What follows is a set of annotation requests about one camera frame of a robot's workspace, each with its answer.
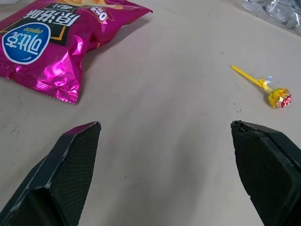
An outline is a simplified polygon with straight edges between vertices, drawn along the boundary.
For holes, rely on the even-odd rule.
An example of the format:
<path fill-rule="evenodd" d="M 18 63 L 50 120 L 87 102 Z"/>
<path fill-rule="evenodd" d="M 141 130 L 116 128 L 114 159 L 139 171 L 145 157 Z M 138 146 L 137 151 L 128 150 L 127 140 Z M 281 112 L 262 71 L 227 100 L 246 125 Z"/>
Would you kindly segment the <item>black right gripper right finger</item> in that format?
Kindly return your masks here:
<path fill-rule="evenodd" d="M 231 133 L 243 187 L 266 226 L 301 224 L 301 150 L 280 131 L 233 121 Z"/>

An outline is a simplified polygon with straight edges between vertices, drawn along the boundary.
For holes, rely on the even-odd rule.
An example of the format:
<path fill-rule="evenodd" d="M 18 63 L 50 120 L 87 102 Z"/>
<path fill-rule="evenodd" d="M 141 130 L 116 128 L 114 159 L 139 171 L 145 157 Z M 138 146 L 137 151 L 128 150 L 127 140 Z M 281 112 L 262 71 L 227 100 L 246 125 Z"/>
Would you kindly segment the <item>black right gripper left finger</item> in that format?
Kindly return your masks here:
<path fill-rule="evenodd" d="M 0 213 L 2 226 L 76 226 L 91 185 L 98 121 L 63 133 L 27 174 Z"/>

